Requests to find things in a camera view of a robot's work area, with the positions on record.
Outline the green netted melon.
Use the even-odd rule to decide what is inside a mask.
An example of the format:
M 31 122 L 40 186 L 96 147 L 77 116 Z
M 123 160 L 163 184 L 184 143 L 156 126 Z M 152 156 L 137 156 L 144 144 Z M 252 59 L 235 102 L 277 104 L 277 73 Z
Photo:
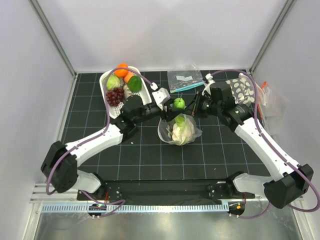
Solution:
M 184 126 L 184 124 L 185 124 L 185 117 L 184 117 L 184 115 L 183 114 L 180 114 L 180 115 L 178 115 L 178 116 L 176 116 L 175 118 L 174 118 L 174 120 L 175 120 L 175 124 L 178 126 L 178 127 L 180 127 L 180 128 L 182 128 L 183 126 Z

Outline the white dotted zip bag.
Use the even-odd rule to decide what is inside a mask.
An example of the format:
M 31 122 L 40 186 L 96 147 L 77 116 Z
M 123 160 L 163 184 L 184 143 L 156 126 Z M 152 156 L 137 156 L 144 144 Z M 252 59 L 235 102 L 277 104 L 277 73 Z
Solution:
M 179 114 L 169 122 L 160 120 L 157 126 L 157 133 L 162 142 L 183 146 L 194 142 L 203 132 L 197 128 L 192 116 Z

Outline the white cauliflower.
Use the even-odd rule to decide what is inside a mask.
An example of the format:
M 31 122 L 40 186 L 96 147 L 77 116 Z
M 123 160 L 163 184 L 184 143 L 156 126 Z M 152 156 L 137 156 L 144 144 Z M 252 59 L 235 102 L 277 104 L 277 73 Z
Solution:
M 191 143 L 196 137 L 194 124 L 188 119 L 185 121 L 183 127 L 178 127 L 176 124 L 173 125 L 171 139 L 175 145 L 182 146 Z

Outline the white perforated plastic basket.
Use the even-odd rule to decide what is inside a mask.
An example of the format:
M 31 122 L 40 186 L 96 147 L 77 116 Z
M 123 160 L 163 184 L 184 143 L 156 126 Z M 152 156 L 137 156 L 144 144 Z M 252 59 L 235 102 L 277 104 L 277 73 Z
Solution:
M 149 94 L 149 91 L 148 91 L 148 88 L 147 88 L 147 84 L 144 81 L 144 79 L 139 75 L 140 71 L 133 66 L 128 66 L 127 70 L 129 72 L 132 72 L 134 74 L 134 76 L 140 77 L 141 82 L 142 82 L 142 88 L 139 92 L 132 92 L 128 88 L 127 83 L 125 83 L 124 78 L 118 77 L 121 80 L 121 87 L 120 88 L 124 90 L 124 97 L 123 97 L 122 101 L 119 103 L 119 105 L 115 106 L 115 107 L 109 106 L 107 99 L 106 99 L 106 93 L 108 92 L 107 87 L 106 87 L 106 82 L 111 75 L 115 75 L 115 71 L 114 72 L 107 71 L 107 72 L 103 73 L 99 79 L 99 84 L 100 84 L 100 89 L 101 89 L 103 101 L 108 105 L 109 116 L 113 119 L 120 115 L 121 108 L 125 104 L 126 100 L 128 100 L 128 98 L 133 95 L 139 96 L 144 105 L 149 104 L 152 101 L 150 94 Z

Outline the green cucumber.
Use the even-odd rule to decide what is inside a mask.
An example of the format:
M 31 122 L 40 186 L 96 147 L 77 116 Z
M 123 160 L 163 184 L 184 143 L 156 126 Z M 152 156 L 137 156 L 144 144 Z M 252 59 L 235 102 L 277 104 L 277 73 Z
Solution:
M 174 101 L 173 101 L 173 106 L 178 109 L 184 109 L 186 107 L 185 100 L 182 98 L 182 96 L 178 96 Z

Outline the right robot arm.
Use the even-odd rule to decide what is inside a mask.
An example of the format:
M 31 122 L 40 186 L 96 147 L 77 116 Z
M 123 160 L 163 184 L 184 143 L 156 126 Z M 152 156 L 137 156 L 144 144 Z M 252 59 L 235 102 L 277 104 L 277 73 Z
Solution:
M 251 104 L 258 100 L 256 87 L 244 78 L 210 81 L 184 112 L 199 118 L 218 117 L 247 143 L 268 170 L 269 176 L 235 173 L 225 185 L 230 198 L 248 192 L 264 196 L 274 207 L 282 209 L 308 189 L 315 189 L 311 183 L 314 171 L 308 164 L 300 165 L 290 157 L 260 124 L 251 110 Z

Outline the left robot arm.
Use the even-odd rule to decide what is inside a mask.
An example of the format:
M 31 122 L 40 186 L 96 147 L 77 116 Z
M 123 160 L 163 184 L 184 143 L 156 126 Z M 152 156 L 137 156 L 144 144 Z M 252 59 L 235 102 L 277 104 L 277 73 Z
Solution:
M 107 148 L 127 141 L 138 131 L 137 124 L 154 117 L 171 121 L 183 113 L 184 109 L 174 106 L 174 99 L 169 98 L 160 104 L 143 104 L 141 97 L 130 96 L 122 106 L 116 118 L 108 118 L 107 125 L 83 138 L 68 144 L 54 142 L 41 166 L 47 178 L 46 193 L 64 193 L 69 189 L 80 190 L 94 200 L 101 200 L 108 192 L 106 182 L 96 173 L 79 170 L 85 161 Z

